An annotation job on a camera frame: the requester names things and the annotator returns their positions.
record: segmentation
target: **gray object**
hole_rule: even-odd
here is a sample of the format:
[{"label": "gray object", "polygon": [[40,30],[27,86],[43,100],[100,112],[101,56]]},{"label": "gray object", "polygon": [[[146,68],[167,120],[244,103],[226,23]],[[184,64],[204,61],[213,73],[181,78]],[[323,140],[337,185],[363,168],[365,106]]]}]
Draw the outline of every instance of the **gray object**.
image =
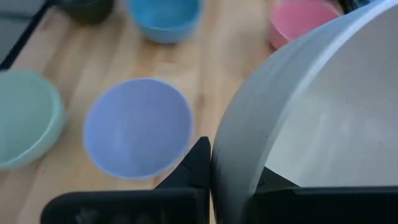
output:
[{"label": "gray object", "polygon": [[0,35],[0,62],[6,59],[29,24],[30,20],[0,19],[0,29],[3,30]]},{"label": "gray object", "polygon": [[32,17],[45,2],[45,0],[0,0],[0,15],[6,13]]}]

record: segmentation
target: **wooden table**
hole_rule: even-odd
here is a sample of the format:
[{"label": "wooden table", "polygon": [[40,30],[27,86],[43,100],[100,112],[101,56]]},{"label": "wooden table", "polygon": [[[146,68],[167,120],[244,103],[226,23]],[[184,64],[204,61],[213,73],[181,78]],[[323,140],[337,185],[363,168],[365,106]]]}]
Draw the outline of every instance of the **wooden table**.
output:
[{"label": "wooden table", "polygon": [[196,133],[211,142],[242,81],[270,54],[266,40],[271,0],[205,0],[195,35],[178,45],[144,40],[118,2],[100,26],[73,23],[56,9],[40,22],[13,65],[42,73],[59,89],[68,123],[53,149],[19,170],[0,171],[0,222],[35,224],[52,198],[82,190],[151,189],[153,179],[123,180],[102,173],[88,158],[81,128],[93,100],[123,80],[158,77],[189,99]]}]

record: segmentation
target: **bowl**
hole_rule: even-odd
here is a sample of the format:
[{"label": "bowl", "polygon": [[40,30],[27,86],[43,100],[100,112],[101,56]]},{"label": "bowl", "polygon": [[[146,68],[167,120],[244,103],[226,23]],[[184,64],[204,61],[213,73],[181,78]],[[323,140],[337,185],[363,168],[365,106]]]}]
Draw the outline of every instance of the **bowl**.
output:
[{"label": "bowl", "polygon": [[284,1],[271,12],[269,42],[279,49],[339,16],[340,12],[327,1]]},{"label": "bowl", "polygon": [[188,149],[191,109],[169,84],[122,82],[100,96],[86,117],[84,145],[101,170],[125,179],[153,177]]},{"label": "bowl", "polygon": [[74,21],[99,24],[112,12],[114,0],[53,0]]},{"label": "bowl", "polygon": [[16,169],[43,156],[65,124],[55,87],[33,72],[0,72],[0,169]]},{"label": "bowl", "polygon": [[201,12],[201,0],[130,0],[129,5],[129,13],[144,36],[161,44],[188,39]]}]

